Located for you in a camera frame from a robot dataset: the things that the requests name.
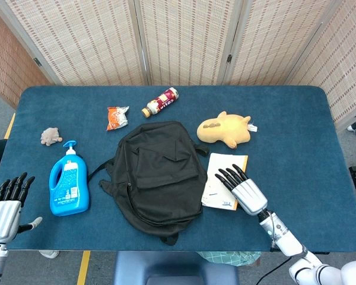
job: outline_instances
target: shoe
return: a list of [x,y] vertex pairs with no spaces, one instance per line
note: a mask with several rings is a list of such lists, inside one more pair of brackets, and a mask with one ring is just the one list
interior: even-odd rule
[[39,251],[46,258],[54,259],[59,255],[59,251]]

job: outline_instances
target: black cable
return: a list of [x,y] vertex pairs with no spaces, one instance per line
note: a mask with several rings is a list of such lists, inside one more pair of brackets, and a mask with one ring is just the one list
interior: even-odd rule
[[289,260],[291,259],[291,257],[289,257],[288,259],[286,259],[283,263],[279,264],[279,266],[277,266],[276,268],[270,270],[268,273],[266,273],[263,277],[260,278],[260,280],[256,283],[256,285],[259,285],[260,282],[262,281],[262,279],[264,279],[266,276],[268,276],[270,273],[272,273],[273,271],[277,270],[279,267],[283,266],[285,263],[288,263]]

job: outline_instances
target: plastic bottle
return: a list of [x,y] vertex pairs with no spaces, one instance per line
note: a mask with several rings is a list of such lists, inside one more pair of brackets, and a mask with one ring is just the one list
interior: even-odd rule
[[72,149],[76,141],[68,141],[66,155],[56,162],[50,172],[50,209],[56,216],[84,212],[88,208],[87,167]]
[[145,108],[141,110],[146,118],[151,115],[157,114],[159,111],[164,109],[166,106],[172,104],[178,99],[179,95],[175,88],[170,87],[164,93],[159,95],[157,98],[151,100]]

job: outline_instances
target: chair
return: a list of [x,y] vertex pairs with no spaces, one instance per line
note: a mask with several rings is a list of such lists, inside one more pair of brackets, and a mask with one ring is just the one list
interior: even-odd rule
[[113,285],[239,285],[237,267],[196,252],[120,251]]

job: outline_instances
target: yellow plush toy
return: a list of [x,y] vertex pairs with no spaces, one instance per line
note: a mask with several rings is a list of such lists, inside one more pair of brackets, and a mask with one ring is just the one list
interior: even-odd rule
[[217,118],[202,122],[196,134],[205,143],[223,141],[230,148],[236,148],[237,144],[250,140],[249,120],[250,116],[244,118],[239,115],[227,115],[227,112],[223,111]]

